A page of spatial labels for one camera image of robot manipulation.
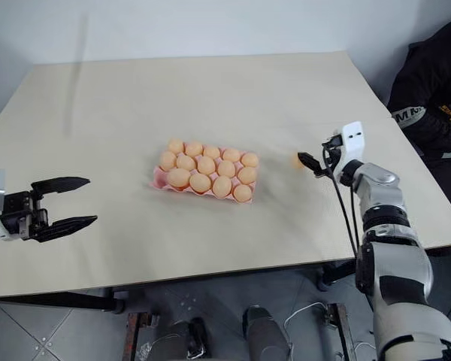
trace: pink egg carton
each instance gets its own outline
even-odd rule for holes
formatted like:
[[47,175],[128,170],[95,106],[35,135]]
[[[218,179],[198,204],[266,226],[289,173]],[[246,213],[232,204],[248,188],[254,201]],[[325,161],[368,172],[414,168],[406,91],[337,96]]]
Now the pink egg carton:
[[[227,148],[219,147],[219,150],[220,150],[220,157],[214,159],[214,162],[216,163],[216,169],[217,169],[217,166],[223,161],[222,155],[223,155],[223,153],[224,153],[224,150],[226,150],[226,149],[227,149]],[[241,153],[241,159],[242,159],[242,156],[243,156],[245,153],[249,153],[249,152],[243,152],[243,151],[240,151],[240,153]],[[202,157],[203,157],[202,155],[200,155],[200,156],[195,156],[195,157],[194,157],[194,159],[195,159],[195,164],[198,164],[198,160],[199,160],[200,158],[202,158]],[[150,186],[154,187],[154,188],[157,189],[157,190],[173,190],[173,191],[179,192],[179,193],[182,193],[182,192],[191,192],[191,193],[196,194],[197,196],[213,196],[213,197],[215,197],[215,198],[217,198],[217,199],[231,199],[231,200],[233,200],[234,202],[237,202],[237,203],[241,203],[241,204],[247,203],[247,204],[250,204],[250,203],[253,202],[253,198],[254,198],[254,190],[256,189],[256,183],[257,183],[257,181],[252,182],[251,184],[247,184],[247,186],[250,187],[250,189],[252,190],[252,196],[251,196],[250,200],[248,200],[247,202],[238,202],[238,201],[234,198],[234,196],[232,195],[232,193],[233,193],[234,188],[235,188],[236,186],[238,186],[239,184],[242,184],[241,181],[238,179],[237,174],[238,174],[238,172],[239,172],[242,168],[244,168],[244,165],[239,161],[239,162],[234,162],[234,167],[235,167],[235,174],[236,174],[236,175],[235,175],[234,177],[231,178],[231,182],[232,182],[232,190],[231,190],[231,192],[230,192],[225,198],[219,198],[219,197],[217,197],[215,194],[213,194],[212,188],[211,188],[210,190],[208,190],[207,192],[204,192],[204,193],[197,193],[196,191],[194,191],[194,190],[192,189],[191,186],[188,186],[187,188],[184,188],[183,190],[179,190],[179,189],[177,189],[177,188],[175,188],[175,187],[173,187],[173,186],[171,186],[170,184],[167,183],[167,173],[168,173],[168,171],[163,171],[163,170],[162,170],[160,167],[158,167],[158,166],[156,166],[156,167],[153,169],[153,182],[150,183]],[[190,171],[190,174],[191,174],[191,175],[192,175],[192,174],[196,174],[196,173],[198,173],[197,169],[193,169],[193,170]],[[212,174],[209,175],[209,178],[212,180],[212,184],[213,184],[213,182],[214,182],[218,177],[219,177],[219,175],[217,174],[216,171],[215,171],[214,173],[212,173]]]

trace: wooden tabletop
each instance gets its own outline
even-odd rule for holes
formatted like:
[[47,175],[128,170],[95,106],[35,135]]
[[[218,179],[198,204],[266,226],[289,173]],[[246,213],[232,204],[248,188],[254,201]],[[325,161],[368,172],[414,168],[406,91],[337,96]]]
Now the wooden tabletop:
[[[319,158],[357,120],[365,161],[400,176],[421,242],[451,244],[449,202],[345,53],[37,65],[0,115],[7,192],[87,177],[42,205],[51,221],[98,220],[44,244],[0,241],[0,296],[351,257],[331,182],[290,157]],[[254,202],[149,187],[169,138],[258,153]]]

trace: white cable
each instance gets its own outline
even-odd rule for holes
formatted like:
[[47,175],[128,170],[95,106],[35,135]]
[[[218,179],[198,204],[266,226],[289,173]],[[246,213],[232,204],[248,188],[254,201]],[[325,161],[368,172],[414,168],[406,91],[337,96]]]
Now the white cable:
[[289,359],[291,361],[294,361],[294,344],[291,342],[291,338],[289,336],[289,333],[287,332],[287,323],[298,313],[307,310],[308,308],[311,308],[313,306],[322,306],[324,307],[324,309],[327,311],[328,308],[322,303],[322,302],[314,302],[306,307],[303,308],[299,308],[297,311],[292,312],[292,314],[286,318],[286,320],[284,321],[283,324],[283,328],[284,328],[284,332],[286,333],[287,336],[287,341],[289,343],[289,348],[291,349],[291,352],[289,353]]
[[372,344],[370,344],[369,342],[359,342],[355,347],[354,347],[354,352],[356,352],[359,348],[359,346],[362,346],[363,344],[366,344],[367,346],[369,346],[370,348],[372,348],[373,350],[376,350],[375,346],[373,346]]

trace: egg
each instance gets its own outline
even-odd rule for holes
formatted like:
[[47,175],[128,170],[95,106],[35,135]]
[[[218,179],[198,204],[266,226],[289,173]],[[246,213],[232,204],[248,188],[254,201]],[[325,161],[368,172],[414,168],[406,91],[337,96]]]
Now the egg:
[[245,153],[242,156],[241,163],[246,167],[256,167],[259,164],[259,158],[254,153]]
[[237,149],[228,148],[224,150],[224,154],[222,155],[222,159],[230,160],[231,162],[238,162],[241,158],[241,153]]
[[210,189],[212,181],[207,175],[197,173],[190,177],[189,183],[194,191],[197,193],[203,193]]
[[204,149],[204,155],[209,156],[212,159],[216,159],[220,157],[220,150],[218,147],[207,145],[206,148]]
[[235,176],[235,166],[234,163],[230,160],[224,160],[223,162],[219,163],[219,166],[217,167],[217,173],[219,175],[225,175],[226,177],[232,178]]
[[244,184],[239,184],[234,188],[234,198],[238,202],[247,202],[253,197],[253,191]]
[[294,153],[291,157],[291,165],[295,169],[305,168],[305,165],[299,160],[299,156],[297,153]]
[[243,167],[238,173],[238,178],[242,184],[251,184],[257,179],[257,170],[252,167]]
[[167,150],[160,156],[159,165],[163,171],[170,171],[175,167],[177,157],[171,151]]
[[167,174],[167,183],[176,188],[184,188],[189,185],[190,173],[186,169],[172,169]]
[[231,189],[232,182],[230,178],[225,175],[217,177],[217,179],[213,182],[212,192],[217,198],[225,198],[231,192]]
[[177,167],[186,169],[188,171],[191,171],[195,169],[195,160],[192,159],[190,156],[185,156],[183,154],[180,154],[177,157]]
[[188,143],[186,146],[186,154],[188,156],[198,156],[202,154],[202,144],[200,144],[198,141]]
[[183,141],[180,139],[171,139],[168,142],[167,148],[173,153],[173,154],[179,154],[183,153]]
[[216,171],[216,163],[209,156],[203,156],[198,160],[197,170],[202,174],[212,174]]

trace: cable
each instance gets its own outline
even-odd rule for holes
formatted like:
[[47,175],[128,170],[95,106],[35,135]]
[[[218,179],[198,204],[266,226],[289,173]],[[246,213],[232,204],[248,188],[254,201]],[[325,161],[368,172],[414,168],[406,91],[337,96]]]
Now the cable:
[[287,342],[289,344],[289,348],[291,349],[291,352],[289,354],[289,359],[291,361],[294,361],[294,344],[291,342],[291,337],[289,336],[289,333],[287,332],[287,323],[298,313],[307,310],[308,308],[311,308],[313,306],[322,306],[324,307],[325,311],[327,312],[328,308],[322,303],[322,302],[314,302],[311,303],[310,305],[303,307],[303,308],[299,308],[297,311],[292,312],[292,314],[286,318],[286,320],[284,321],[283,324],[283,328],[284,328],[284,332],[286,333],[287,336]]
[[363,344],[369,346],[370,348],[372,348],[373,350],[376,350],[375,346],[373,346],[372,344],[370,344],[369,342],[359,342],[355,347],[354,347],[354,352],[356,352],[359,348],[359,346],[362,346]]
[[336,189],[337,197],[339,198],[339,203],[341,204],[341,209],[344,215],[344,221],[346,222],[347,234],[349,235],[349,240],[351,242],[351,248],[353,249],[354,257],[357,258],[358,252],[356,250],[356,246],[354,245],[353,233],[351,232],[351,226],[349,224],[349,218],[347,217],[346,208],[344,207],[343,197],[341,196],[341,192],[339,192],[339,187],[337,186],[337,182],[332,174],[331,167],[329,166],[326,156],[325,156],[325,147],[322,148],[322,160],[325,164],[325,169],[329,173],[329,177],[332,179],[332,183],[334,184],[334,188]]
[[356,222],[356,211],[354,210],[353,186],[350,187],[350,192],[351,192],[351,213],[353,214],[354,235],[356,236],[356,249],[359,252],[359,234],[358,234],[358,223]]

